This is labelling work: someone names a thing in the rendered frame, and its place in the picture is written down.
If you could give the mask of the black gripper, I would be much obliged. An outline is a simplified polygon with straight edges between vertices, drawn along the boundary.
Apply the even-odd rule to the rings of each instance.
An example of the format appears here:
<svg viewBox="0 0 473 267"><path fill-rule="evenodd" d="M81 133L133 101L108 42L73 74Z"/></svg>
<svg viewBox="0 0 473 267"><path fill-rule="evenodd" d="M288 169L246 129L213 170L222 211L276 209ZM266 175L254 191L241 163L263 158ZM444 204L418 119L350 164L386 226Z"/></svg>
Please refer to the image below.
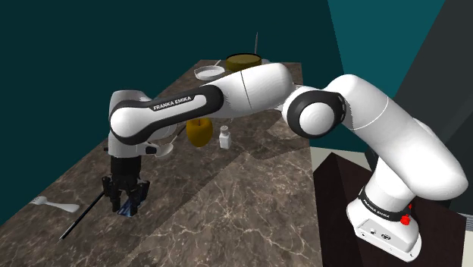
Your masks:
<svg viewBox="0 0 473 267"><path fill-rule="evenodd" d="M117 212L121 207L121 192L119 184L126 184L136 188L129 195L130 216L134 216L139 205L146 199L149 192L149 181L139 181L142 157L118 158L111 157L111 177L102 177L104 195L110 199L112 212Z"/></svg>

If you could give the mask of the dark blue object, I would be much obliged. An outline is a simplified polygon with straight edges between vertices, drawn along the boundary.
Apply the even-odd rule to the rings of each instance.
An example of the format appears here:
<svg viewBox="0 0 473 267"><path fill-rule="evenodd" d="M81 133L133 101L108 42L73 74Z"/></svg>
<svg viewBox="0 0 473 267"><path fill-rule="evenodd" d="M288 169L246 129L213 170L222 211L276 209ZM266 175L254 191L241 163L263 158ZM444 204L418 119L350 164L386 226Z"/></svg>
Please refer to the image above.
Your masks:
<svg viewBox="0 0 473 267"><path fill-rule="evenodd" d="M117 214L129 218L129 217L132 217L130 210L131 210L131 200L128 197L127 200L121 205L119 210L117 210Z"/></svg>

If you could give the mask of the thin black rod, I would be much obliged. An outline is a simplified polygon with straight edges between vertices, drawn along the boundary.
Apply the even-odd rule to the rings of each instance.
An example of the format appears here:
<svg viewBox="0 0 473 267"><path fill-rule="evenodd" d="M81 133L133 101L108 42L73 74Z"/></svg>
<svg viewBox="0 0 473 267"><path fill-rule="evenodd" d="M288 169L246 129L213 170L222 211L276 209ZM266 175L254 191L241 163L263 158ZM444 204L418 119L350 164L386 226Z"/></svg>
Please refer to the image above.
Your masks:
<svg viewBox="0 0 473 267"><path fill-rule="evenodd" d="M70 225L70 227L58 238L58 243L60 243L62 240L64 240L71 232L73 229L75 229L76 226L85 218L85 216L90 212L90 210L96 205L96 203L99 202L99 200L105 195L105 192L102 191L94 200L93 202L86 208L86 210L79 216L75 222Z"/></svg>

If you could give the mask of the white spoon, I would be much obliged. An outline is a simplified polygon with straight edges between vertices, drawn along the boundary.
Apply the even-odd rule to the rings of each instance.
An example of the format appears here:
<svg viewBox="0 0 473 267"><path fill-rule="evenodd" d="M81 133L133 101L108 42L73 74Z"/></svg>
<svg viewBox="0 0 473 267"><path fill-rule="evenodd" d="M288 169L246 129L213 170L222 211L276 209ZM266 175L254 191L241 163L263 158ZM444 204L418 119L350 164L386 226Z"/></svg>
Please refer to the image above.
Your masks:
<svg viewBox="0 0 473 267"><path fill-rule="evenodd" d="M160 147L160 152L155 154L156 158L159 159L166 159L174 149L174 141L176 140L177 136L175 136L171 142L164 144Z"/></svg>

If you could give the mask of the white fork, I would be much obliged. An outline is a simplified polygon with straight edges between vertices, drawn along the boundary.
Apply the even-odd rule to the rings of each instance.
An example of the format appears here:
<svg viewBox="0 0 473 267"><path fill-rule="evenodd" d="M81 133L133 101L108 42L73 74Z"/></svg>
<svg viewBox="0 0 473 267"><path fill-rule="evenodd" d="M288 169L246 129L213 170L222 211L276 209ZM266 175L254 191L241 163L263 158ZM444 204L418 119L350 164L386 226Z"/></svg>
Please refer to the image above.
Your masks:
<svg viewBox="0 0 473 267"><path fill-rule="evenodd" d="M37 196L33 200L30 201L30 204L34 205L47 205L47 206L53 206L55 208L62 209L66 212L74 213L76 212L80 206L77 204L65 204L65 203L53 203L49 202L48 199L45 196Z"/></svg>

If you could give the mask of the yellow apple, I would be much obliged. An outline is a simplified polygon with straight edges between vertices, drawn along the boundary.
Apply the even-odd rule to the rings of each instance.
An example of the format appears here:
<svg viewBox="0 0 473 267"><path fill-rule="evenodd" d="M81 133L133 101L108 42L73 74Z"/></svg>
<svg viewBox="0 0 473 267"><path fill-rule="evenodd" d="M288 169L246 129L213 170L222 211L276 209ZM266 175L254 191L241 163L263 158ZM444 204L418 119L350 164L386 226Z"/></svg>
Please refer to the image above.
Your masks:
<svg viewBox="0 0 473 267"><path fill-rule="evenodd" d="M192 119L186 122L186 134L195 147L205 146L213 134L213 125L209 118Z"/></svg>

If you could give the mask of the white salt shaker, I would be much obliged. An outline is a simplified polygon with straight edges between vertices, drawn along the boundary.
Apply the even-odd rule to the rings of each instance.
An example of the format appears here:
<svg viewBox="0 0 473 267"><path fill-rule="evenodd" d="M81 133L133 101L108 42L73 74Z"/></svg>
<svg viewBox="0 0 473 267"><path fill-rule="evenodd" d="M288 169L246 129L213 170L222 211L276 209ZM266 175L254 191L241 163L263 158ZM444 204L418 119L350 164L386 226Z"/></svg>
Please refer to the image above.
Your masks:
<svg viewBox="0 0 473 267"><path fill-rule="evenodd" d="M231 135L227 125L222 125L220 128L219 142L222 149L229 149L231 146Z"/></svg>

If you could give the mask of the white plate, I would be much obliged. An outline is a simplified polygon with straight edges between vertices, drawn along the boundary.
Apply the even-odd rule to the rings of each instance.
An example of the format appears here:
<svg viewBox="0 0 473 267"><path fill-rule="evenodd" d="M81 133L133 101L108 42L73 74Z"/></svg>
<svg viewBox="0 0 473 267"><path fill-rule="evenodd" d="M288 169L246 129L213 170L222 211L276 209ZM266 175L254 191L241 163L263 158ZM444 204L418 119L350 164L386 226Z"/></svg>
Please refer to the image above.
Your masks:
<svg viewBox="0 0 473 267"><path fill-rule="evenodd" d="M222 77L225 69L218 65L207 65L194 70L195 77L198 80L212 81Z"/></svg>

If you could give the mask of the olive round bowl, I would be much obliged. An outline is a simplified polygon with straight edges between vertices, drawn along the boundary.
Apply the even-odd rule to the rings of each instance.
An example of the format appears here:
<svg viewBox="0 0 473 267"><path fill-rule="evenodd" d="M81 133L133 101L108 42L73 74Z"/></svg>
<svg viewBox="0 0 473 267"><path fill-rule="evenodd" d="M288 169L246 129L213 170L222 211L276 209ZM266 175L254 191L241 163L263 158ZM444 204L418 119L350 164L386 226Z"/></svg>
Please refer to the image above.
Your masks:
<svg viewBox="0 0 473 267"><path fill-rule="evenodd" d="M262 64L262 57L253 53L237 53L229 55L225 61L228 71L237 72Z"/></svg>

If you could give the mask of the dark robot stand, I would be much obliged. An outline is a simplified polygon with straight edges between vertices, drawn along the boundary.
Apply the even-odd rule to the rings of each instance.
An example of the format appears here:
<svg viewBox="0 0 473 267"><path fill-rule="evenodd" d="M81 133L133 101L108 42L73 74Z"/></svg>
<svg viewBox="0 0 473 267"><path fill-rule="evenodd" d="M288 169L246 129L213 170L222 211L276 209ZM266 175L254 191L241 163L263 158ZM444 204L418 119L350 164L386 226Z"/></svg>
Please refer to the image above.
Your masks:
<svg viewBox="0 0 473 267"><path fill-rule="evenodd" d="M466 217L416 197L412 214L422 240L416 260L403 262L358 238L346 215L371 172L331 153L313 172L324 267L473 267L473 237Z"/></svg>

